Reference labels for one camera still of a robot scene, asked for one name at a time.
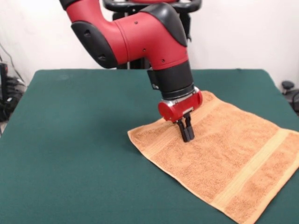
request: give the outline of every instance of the screw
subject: screw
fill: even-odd
[[[85,37],[90,37],[90,31],[89,31],[89,30],[86,30],[86,31],[84,32],[84,36],[85,36]]]
[[[102,54],[102,55],[98,56],[98,59],[100,61],[105,61],[106,60],[106,56],[104,54]]]

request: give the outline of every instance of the black cable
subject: black cable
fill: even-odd
[[[25,83],[24,79],[21,77],[21,75],[19,74],[19,72],[18,72],[17,69],[15,68],[15,66],[14,66],[14,62],[13,62],[13,59],[12,59],[11,55],[5,50],[5,48],[3,47],[3,45],[1,44],[1,42],[0,42],[0,47],[1,47],[2,50],[7,54],[7,56],[10,58],[11,65],[12,65],[14,71],[17,73],[18,77],[22,80],[23,83]]]
[[[18,85],[21,85],[21,86],[24,86],[26,87],[26,85],[24,85],[23,83],[20,83],[16,78],[14,77],[7,77],[7,84],[9,86],[18,86]]]

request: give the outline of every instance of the towel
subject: towel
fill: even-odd
[[[253,224],[299,166],[299,133],[203,91],[195,139],[160,119],[128,131],[152,163],[239,224]]]

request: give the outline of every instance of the green table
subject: green table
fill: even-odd
[[[263,70],[195,70],[195,84],[299,131]],[[1,224],[231,224],[161,171],[127,131],[160,118],[144,70],[38,71],[0,139]],[[298,223],[299,172],[257,223]]]

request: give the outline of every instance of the black knob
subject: black knob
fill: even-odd
[[[285,90],[290,90],[291,88],[294,88],[295,84],[290,82],[290,81],[284,81],[282,82],[282,87],[285,89]]]

